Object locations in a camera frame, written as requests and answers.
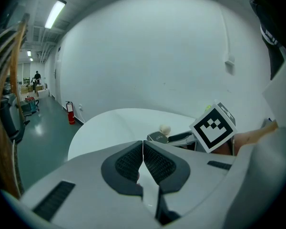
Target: person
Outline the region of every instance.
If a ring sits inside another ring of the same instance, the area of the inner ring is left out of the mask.
[[[271,122],[269,125],[254,131],[249,131],[245,133],[238,133],[234,135],[234,155],[236,156],[239,152],[239,149],[247,144],[254,144],[259,141],[260,138],[269,134],[277,129],[276,121]],[[222,144],[220,147],[215,149],[213,154],[221,154],[221,155],[232,155],[231,148],[229,147],[228,142]]]
[[[266,13],[265,9],[255,0],[250,0],[250,5],[261,22],[262,39],[269,53],[271,72],[270,79],[272,80],[284,62],[284,56],[286,56],[286,41],[279,31],[277,31],[275,22]]]
[[[36,82],[36,84],[40,84],[40,79],[41,79],[41,75],[38,73],[38,71],[36,71],[36,74],[35,74],[35,76],[34,76],[34,78],[35,78],[35,82]]]
[[[31,83],[33,83],[33,91],[35,91],[35,77],[32,78]]]

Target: red fire extinguisher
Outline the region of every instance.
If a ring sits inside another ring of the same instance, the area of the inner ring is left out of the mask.
[[[66,101],[66,108],[68,112],[68,119],[69,119],[69,124],[74,125],[75,124],[75,118],[74,118],[74,111],[73,111],[73,103],[70,101]]]

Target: fluorescent light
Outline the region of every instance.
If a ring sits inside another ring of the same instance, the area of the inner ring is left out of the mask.
[[[44,26],[45,28],[51,29],[52,25],[54,24],[57,16],[63,9],[63,7],[66,5],[66,1],[64,0],[57,0],[56,3],[54,4],[51,13],[48,17],[48,20],[46,22],[46,25]]]

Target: table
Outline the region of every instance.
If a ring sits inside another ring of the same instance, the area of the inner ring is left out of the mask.
[[[87,121],[75,134],[69,148],[68,160],[114,145],[146,140],[147,135],[159,131],[160,125],[171,127],[170,135],[189,131],[194,118],[150,109],[116,109]],[[143,203],[151,213],[157,206],[158,185],[144,162],[138,183],[144,187]]]
[[[49,96],[49,90],[48,89],[39,90],[39,91],[37,91],[37,95],[39,98],[48,97]]]

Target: black vent slot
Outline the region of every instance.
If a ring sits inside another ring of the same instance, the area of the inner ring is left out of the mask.
[[[165,151],[166,144],[144,141],[144,163],[155,182],[159,185],[161,193],[179,191],[190,176],[189,164],[180,157]]]
[[[136,183],[138,180],[138,170],[142,162],[142,146],[137,146],[120,157],[115,163],[115,168],[122,177]]]
[[[172,160],[148,146],[144,147],[144,163],[157,184],[176,170]]]
[[[33,210],[33,212],[50,221],[65,199],[75,187],[74,183],[61,181]]]
[[[209,161],[207,164],[210,166],[220,168],[220,169],[224,169],[224,170],[229,170],[232,166],[230,164],[226,164],[226,163],[222,163],[222,162],[218,162],[218,161],[213,161],[213,160]]]
[[[143,188],[137,185],[139,168],[143,162],[143,142],[129,144],[104,160],[101,166],[102,177],[120,194],[143,197]]]

